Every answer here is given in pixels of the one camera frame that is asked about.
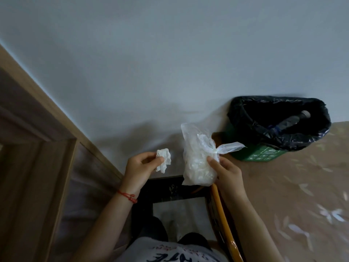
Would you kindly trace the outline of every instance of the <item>black pants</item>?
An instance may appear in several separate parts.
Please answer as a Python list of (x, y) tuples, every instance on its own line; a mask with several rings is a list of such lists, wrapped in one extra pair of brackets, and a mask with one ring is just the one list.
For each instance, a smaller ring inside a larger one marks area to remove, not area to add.
[[(150, 237), (154, 240), (158, 240), (162, 242), (169, 241), (164, 225), (156, 217), (151, 217), (146, 221), (137, 238), (140, 238), (140, 237)], [(211, 247), (208, 245), (206, 238), (199, 233), (188, 233), (185, 236), (183, 236), (178, 241), (178, 243), (181, 245), (202, 246), (212, 251)]]

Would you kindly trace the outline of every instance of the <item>plastic bottle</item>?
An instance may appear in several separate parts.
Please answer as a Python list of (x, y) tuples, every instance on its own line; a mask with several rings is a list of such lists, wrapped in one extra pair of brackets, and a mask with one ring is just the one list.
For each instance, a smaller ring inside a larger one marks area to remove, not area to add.
[(294, 125), (296, 125), (301, 119), (310, 118), (310, 113), (306, 110), (303, 110), (300, 114), (291, 116), (279, 124), (277, 124), (275, 127), (272, 128), (273, 131), (280, 133)]

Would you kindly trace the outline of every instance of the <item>crumpled tissue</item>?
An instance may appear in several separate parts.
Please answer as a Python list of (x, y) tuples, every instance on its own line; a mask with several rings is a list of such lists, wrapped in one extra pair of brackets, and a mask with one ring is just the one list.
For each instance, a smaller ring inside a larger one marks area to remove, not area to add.
[(162, 156), (165, 161), (156, 168), (156, 171), (161, 171), (161, 173), (165, 173), (165, 170), (167, 168), (167, 164), (171, 164), (171, 154), (167, 148), (162, 149), (162, 150), (157, 150), (156, 151), (156, 157)]

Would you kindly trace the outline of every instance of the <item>black trash bag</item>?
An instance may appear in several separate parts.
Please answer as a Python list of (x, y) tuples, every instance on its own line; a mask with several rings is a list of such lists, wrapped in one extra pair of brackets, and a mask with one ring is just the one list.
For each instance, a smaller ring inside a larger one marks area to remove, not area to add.
[[(270, 129), (303, 110), (309, 119), (281, 133)], [(329, 131), (331, 120), (325, 103), (317, 98), (240, 96), (231, 101), (228, 117), (238, 134), (251, 143), (266, 145), (277, 150), (297, 151), (320, 140)]]

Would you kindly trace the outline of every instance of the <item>white t-shirt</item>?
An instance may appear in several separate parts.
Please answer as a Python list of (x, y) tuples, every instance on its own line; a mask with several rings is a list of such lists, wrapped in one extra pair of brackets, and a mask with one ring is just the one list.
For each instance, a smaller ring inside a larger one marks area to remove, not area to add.
[(126, 249), (115, 262), (220, 262), (218, 257), (202, 246), (181, 245), (141, 237)]

